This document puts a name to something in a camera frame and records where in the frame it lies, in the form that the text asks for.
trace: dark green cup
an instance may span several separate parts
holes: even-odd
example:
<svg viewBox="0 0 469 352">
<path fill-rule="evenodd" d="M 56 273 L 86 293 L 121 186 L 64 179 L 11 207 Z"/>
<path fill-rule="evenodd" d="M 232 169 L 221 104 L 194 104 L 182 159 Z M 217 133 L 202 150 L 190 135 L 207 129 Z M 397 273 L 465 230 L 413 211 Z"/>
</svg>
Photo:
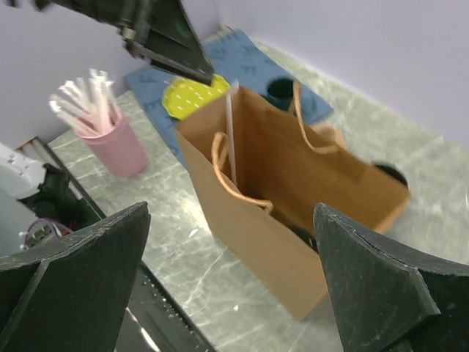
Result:
<svg viewBox="0 0 469 352">
<path fill-rule="evenodd" d="M 265 98 L 280 110 L 288 111 L 293 100 L 293 80 L 288 77 L 273 79 L 267 85 Z"/>
</svg>

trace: table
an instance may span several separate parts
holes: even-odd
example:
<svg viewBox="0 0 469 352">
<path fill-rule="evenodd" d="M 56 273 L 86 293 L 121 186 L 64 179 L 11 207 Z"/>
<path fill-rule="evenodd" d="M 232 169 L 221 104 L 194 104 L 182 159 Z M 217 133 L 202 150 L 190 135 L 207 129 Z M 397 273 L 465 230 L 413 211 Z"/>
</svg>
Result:
<svg viewBox="0 0 469 352">
<path fill-rule="evenodd" d="M 404 172 L 413 198 L 386 235 L 469 264 L 469 153 L 286 54 L 257 45 L 331 103 L 334 113 L 326 121 L 343 132 L 351 152 Z M 50 146 L 105 213 L 148 201 L 152 225 L 144 262 L 212 344 L 226 352 L 342 351 L 330 301 L 306 321 L 295 321 L 210 234 L 188 173 L 133 94 L 125 93 L 119 103 L 149 153 L 141 175 L 112 177 L 71 131 Z"/>
</svg>

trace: pink cup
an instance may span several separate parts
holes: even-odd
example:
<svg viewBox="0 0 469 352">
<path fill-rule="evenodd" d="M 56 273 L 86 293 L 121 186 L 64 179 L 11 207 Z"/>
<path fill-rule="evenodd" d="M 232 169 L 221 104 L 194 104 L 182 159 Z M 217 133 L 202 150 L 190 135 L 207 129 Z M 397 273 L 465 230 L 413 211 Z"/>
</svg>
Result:
<svg viewBox="0 0 469 352">
<path fill-rule="evenodd" d="M 148 164 L 147 152 L 123 114 L 118 114 L 114 127 L 102 136 L 77 134 L 114 176 L 135 176 Z"/>
</svg>

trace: blue placemat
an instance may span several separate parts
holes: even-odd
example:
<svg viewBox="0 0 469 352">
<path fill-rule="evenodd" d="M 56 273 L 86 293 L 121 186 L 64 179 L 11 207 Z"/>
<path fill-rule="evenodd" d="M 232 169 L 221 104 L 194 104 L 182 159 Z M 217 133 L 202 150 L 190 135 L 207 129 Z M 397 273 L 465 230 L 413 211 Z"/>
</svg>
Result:
<svg viewBox="0 0 469 352">
<path fill-rule="evenodd" d="M 291 76 L 262 53 L 242 31 L 232 32 L 204 47 L 218 75 L 223 76 L 229 83 L 238 80 L 241 86 L 248 87 L 259 94 L 265 93 L 265 87 L 271 79 L 278 76 Z M 164 90 L 173 78 L 173 75 L 151 67 L 126 76 L 130 90 L 136 96 L 149 120 L 173 154 L 185 166 L 174 133 L 177 121 L 172 119 L 161 105 Z M 332 108 L 324 99 L 305 86 L 302 88 L 301 104 L 303 118 L 309 125 L 332 112 Z"/>
</svg>

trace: cup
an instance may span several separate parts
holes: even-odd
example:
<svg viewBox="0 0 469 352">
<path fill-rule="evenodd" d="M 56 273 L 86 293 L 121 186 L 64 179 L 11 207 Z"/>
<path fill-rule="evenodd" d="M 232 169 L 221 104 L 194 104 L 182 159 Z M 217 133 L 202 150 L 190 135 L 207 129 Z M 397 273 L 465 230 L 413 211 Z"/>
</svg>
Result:
<svg viewBox="0 0 469 352">
<path fill-rule="evenodd" d="M 114 176 L 135 176 L 148 164 L 147 152 L 122 113 L 117 114 L 114 127 L 102 136 L 77 134 Z"/>
<path fill-rule="evenodd" d="M 266 99 L 280 110 L 288 111 L 293 100 L 293 80 L 280 77 L 270 81 L 267 85 Z"/>
</svg>

